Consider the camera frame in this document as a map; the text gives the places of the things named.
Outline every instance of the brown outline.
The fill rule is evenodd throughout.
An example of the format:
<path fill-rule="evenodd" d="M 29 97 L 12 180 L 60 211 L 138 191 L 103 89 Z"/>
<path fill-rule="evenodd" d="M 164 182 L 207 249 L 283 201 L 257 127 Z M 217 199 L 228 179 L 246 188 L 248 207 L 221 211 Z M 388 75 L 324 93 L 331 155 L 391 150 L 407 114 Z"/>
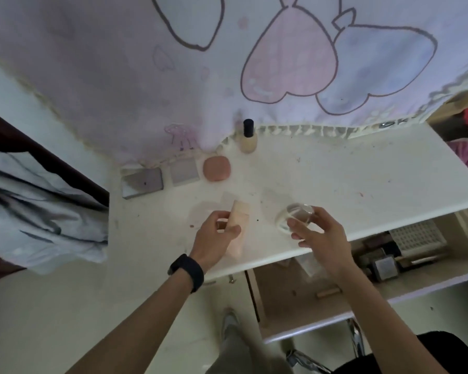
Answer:
<path fill-rule="evenodd" d="M 191 44 L 191 43 L 187 43 L 185 40 L 183 40 L 182 38 L 180 38 L 178 35 L 175 34 L 175 31 L 173 30 L 172 28 L 172 25 L 170 24 L 170 21 L 168 20 L 168 18 L 166 18 L 166 16 L 164 15 L 164 13 L 161 11 L 161 8 L 160 6 L 158 5 L 158 2 L 156 0 L 151 0 L 154 7 L 156 8 L 156 11 L 158 12 L 158 14 L 160 15 L 161 19 L 163 20 L 163 22 L 165 23 L 165 25 L 167 25 L 167 28 L 168 30 L 170 31 L 171 35 L 175 38 L 175 40 L 180 43 L 181 45 L 183 45 L 184 47 L 186 48 L 189 48 L 191 50 L 198 50 L 198 51 L 201 51 L 201 52 L 205 52 L 207 49 L 210 48 L 210 46 L 212 45 L 213 41 L 215 40 L 215 37 L 217 36 L 217 33 L 218 33 L 218 30 L 220 29 L 220 25 L 222 24 L 222 21 L 224 20 L 224 14 L 225 14 L 225 0 L 220 0 L 220 19 L 218 20 L 218 24 L 217 24 L 217 27 L 215 29 L 215 32 L 213 33 L 213 37 L 212 39 L 210 40 L 210 42 L 208 43 L 208 45 L 206 45 L 205 47 L 203 46 L 200 46 L 198 44 Z"/>
<path fill-rule="evenodd" d="M 340 115 L 345 115 L 345 114 L 349 114 L 351 112 L 354 112 L 356 111 L 357 109 L 361 108 L 362 106 L 364 106 L 364 104 L 369 100 L 370 97 L 387 97 L 387 96 L 391 96 L 392 94 L 395 94 L 395 93 L 398 93 L 400 92 L 401 90 L 404 90 L 406 87 L 408 87 L 414 80 L 416 80 L 418 78 L 418 76 L 421 74 L 421 72 L 423 72 L 425 70 L 425 68 L 428 66 L 428 64 L 430 64 L 431 60 L 433 59 L 433 57 L 435 56 L 435 53 L 437 52 L 437 48 L 438 48 L 438 45 L 439 43 L 437 42 L 437 39 L 435 39 L 434 36 L 432 36 L 430 33 L 428 33 L 427 31 L 425 30 L 422 30 L 422 29 L 418 29 L 417 27 L 411 27 L 411 26 L 379 26 L 379 25 L 363 25 L 363 24 L 355 24 L 355 17 L 356 17 L 356 10 L 355 8 L 349 8 L 347 9 L 346 11 L 344 11 L 343 13 L 339 14 L 336 18 L 333 19 L 332 23 L 333 23 L 333 26 L 335 28 L 338 29 L 338 34 L 336 35 L 336 37 L 334 38 L 334 41 L 333 41 L 333 46 L 336 44 L 336 41 L 338 39 L 338 37 L 340 36 L 340 34 L 345 30 L 345 28 L 343 29 L 340 29 L 339 27 L 336 26 L 335 24 L 335 21 L 336 19 L 338 19 L 340 16 L 342 16 L 344 13 L 348 13 L 349 11 L 352 11 L 354 13 L 354 17 L 352 19 L 352 23 L 349 25 L 349 26 L 357 26 L 357 27 L 369 27 L 369 28 L 374 28 L 374 29 L 385 29 L 385 30 L 411 30 L 415 33 L 418 33 L 418 34 L 421 34 L 421 35 L 424 35 L 425 37 L 427 37 L 428 39 L 430 39 L 435 47 L 435 49 L 433 50 L 433 54 L 432 56 L 430 57 L 430 59 L 428 60 L 428 62 L 425 64 L 425 66 L 419 71 L 419 73 L 409 82 L 406 84 L 405 87 L 403 88 L 400 88 L 399 90 L 395 91 L 395 92 L 392 92 L 392 93 L 389 93 L 389 94 L 382 94 L 382 95 L 375 95 L 375 94 L 372 94 L 372 93 L 368 93 L 367 94 L 367 97 L 365 99 L 365 101 L 359 105 L 358 107 L 356 107 L 355 109 L 353 110 L 350 110 L 349 112 L 344 112 L 344 113 L 333 113 L 333 112 L 328 112 L 322 105 L 321 105 L 321 102 L 319 102 L 319 98 L 318 98 L 318 95 L 320 92 L 317 92 L 315 94 L 315 99 L 317 100 L 317 103 L 319 104 L 319 106 L 321 107 L 321 109 L 328 115 L 332 115 L 332 116 L 340 116 Z"/>
<path fill-rule="evenodd" d="M 278 102 L 280 102 L 284 97 L 286 97 L 287 94 L 289 94 L 290 96 L 295 96 L 295 97 L 310 97 L 310 96 L 313 96 L 313 95 L 316 95 L 317 93 L 310 93 L 310 94 L 307 94 L 307 95 L 298 95 L 298 94 L 293 94 L 293 93 L 290 93 L 290 92 L 285 92 L 283 94 L 283 96 L 275 101 L 275 102 L 263 102 L 263 101 L 257 101 L 257 100 L 251 100 L 250 98 L 248 98 L 246 96 L 246 94 L 244 94 L 244 91 L 243 91 L 243 76 L 244 76 L 244 69 L 246 68 L 246 65 L 248 64 L 248 62 L 250 61 L 250 58 L 251 56 L 253 55 L 253 52 L 255 51 L 256 49 L 256 46 L 258 46 L 258 44 L 260 43 L 260 41 L 262 40 L 262 38 L 265 36 L 265 34 L 267 33 L 267 31 L 270 29 L 270 27 L 272 26 L 272 24 L 275 22 L 275 20 L 279 17 L 279 15 L 285 11 L 286 9 L 290 8 L 290 7 L 293 7 L 293 8 L 296 8 L 296 9 L 299 9 L 301 10 L 302 12 L 306 13 L 307 15 L 309 15 L 318 25 L 319 27 L 324 31 L 324 33 L 326 34 L 326 37 L 328 38 L 329 42 L 331 43 L 331 47 L 333 49 L 333 52 L 334 52 L 334 57 L 336 59 L 336 66 L 335 66 L 335 70 L 334 70 L 334 74 L 333 74 L 333 77 L 332 79 L 329 81 L 329 83 L 320 90 L 320 92 L 322 92 L 324 89 L 326 89 L 332 82 L 333 80 L 335 79 L 336 77 L 336 74 L 338 72 L 338 53 L 336 52 L 336 49 L 334 47 L 334 43 L 333 43 L 333 40 L 331 39 L 331 36 L 328 34 L 328 31 L 325 29 L 324 25 L 321 23 L 321 21 L 319 21 L 311 12 L 309 12 L 307 9 L 305 9 L 304 7 L 302 6 L 299 6 L 299 5 L 296 5 L 296 2 L 297 0 L 295 0 L 293 2 L 293 5 L 291 6 L 285 6 L 283 3 L 282 3 L 282 0 L 279 0 L 281 5 L 282 5 L 282 9 L 275 15 L 274 18 L 272 18 L 272 20 L 269 22 L 269 24 L 267 25 L 267 28 L 265 28 L 265 30 L 262 32 L 261 36 L 256 40 L 256 43 L 255 45 L 253 46 L 253 48 L 251 49 L 250 51 L 250 54 L 248 55 L 247 59 L 246 59 L 246 62 L 244 62 L 244 66 L 243 66 L 243 70 L 241 72 L 241 80 L 240 80 L 240 88 L 241 88 L 241 93 L 243 94 L 244 98 L 246 98 L 247 100 L 249 101 L 252 101 L 252 102 L 258 102 L 260 104 L 266 104 L 266 105 L 272 105 L 272 104 L 277 104 Z"/>

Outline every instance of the gray pants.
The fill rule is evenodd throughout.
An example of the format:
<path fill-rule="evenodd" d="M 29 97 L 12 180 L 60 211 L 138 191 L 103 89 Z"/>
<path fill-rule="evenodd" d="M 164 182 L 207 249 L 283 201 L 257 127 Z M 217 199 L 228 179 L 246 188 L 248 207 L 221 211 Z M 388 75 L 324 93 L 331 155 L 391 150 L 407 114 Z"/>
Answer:
<path fill-rule="evenodd" d="M 220 346 L 220 355 L 206 374 L 251 374 L 250 348 L 237 327 L 227 328 L 226 339 Z"/>

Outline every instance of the foot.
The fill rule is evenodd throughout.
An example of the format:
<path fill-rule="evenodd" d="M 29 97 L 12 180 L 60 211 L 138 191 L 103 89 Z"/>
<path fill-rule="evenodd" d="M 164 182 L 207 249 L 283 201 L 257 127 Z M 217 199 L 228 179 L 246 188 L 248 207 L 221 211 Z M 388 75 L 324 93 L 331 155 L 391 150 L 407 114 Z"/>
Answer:
<path fill-rule="evenodd" d="M 225 310 L 224 320 L 222 321 L 222 341 L 225 340 L 227 336 L 227 331 L 229 328 L 240 328 L 241 324 L 237 319 L 236 314 L 232 308 Z"/>

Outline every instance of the black cap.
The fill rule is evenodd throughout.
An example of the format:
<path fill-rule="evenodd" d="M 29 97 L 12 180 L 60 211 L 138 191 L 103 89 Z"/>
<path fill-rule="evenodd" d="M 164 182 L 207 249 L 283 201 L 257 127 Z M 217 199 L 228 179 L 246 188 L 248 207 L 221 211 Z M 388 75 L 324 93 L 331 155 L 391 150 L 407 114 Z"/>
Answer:
<path fill-rule="evenodd" d="M 251 138 L 255 132 L 255 122 L 253 119 L 245 119 L 243 122 L 244 126 L 244 136 L 247 138 Z"/>

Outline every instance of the watch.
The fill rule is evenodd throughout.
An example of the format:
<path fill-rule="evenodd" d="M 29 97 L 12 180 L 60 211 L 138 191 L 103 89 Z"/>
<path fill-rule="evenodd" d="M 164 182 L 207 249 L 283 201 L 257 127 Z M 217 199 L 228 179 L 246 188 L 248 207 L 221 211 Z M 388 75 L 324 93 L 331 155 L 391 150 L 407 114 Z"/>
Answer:
<path fill-rule="evenodd" d="M 177 258 L 173 264 L 170 265 L 170 268 L 168 269 L 168 275 L 171 276 L 179 268 L 182 268 L 189 274 L 189 276 L 191 276 L 193 280 L 193 290 L 191 291 L 191 294 L 195 293 L 205 281 L 205 274 L 203 273 L 200 264 L 184 253 L 181 254 L 179 258 Z"/>

